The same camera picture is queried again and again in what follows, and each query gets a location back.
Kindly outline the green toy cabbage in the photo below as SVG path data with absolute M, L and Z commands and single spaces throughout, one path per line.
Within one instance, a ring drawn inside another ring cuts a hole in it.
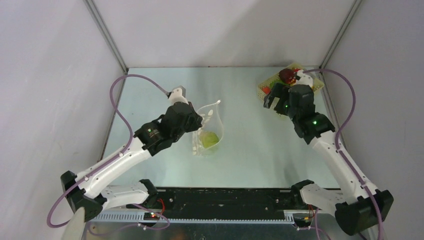
M 203 131 L 199 136 L 199 140 L 203 148 L 209 149 L 215 146 L 220 141 L 220 138 L 212 131 Z

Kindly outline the clear zip top bag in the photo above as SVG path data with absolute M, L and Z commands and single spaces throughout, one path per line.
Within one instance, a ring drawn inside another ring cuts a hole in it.
M 221 100 L 200 107 L 196 113 L 202 117 L 202 126 L 192 134 L 192 155 L 211 156 L 224 136 L 224 126 L 219 114 Z

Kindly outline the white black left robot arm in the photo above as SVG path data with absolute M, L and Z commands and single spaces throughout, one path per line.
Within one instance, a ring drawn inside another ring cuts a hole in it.
M 68 170 L 60 176 L 65 198 L 73 212 L 84 209 L 84 221 L 102 211 L 132 204 L 153 208 L 158 191 L 148 179 L 128 186 L 111 186 L 111 182 L 135 165 L 153 157 L 177 142 L 185 133 L 202 127 L 203 117 L 190 102 L 176 102 L 165 114 L 147 122 L 132 135 L 131 142 L 78 174 Z

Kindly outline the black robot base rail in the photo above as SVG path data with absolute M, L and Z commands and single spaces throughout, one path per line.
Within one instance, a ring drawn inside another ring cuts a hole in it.
M 289 188 L 159 187 L 142 207 L 174 220 L 287 220 L 310 207 Z

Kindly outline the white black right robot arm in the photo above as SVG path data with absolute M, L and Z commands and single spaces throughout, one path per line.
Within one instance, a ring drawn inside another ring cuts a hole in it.
M 341 194 L 319 187 L 311 180 L 292 186 L 291 204 L 297 209 L 308 205 L 317 207 L 335 217 L 339 227 L 349 236 L 371 227 L 382 227 L 392 204 L 393 195 L 379 190 L 359 169 L 337 137 L 329 118 L 316 111 L 314 93 L 309 85 L 288 86 L 276 83 L 264 98 L 263 106 L 287 116 L 299 138 L 320 153 Z

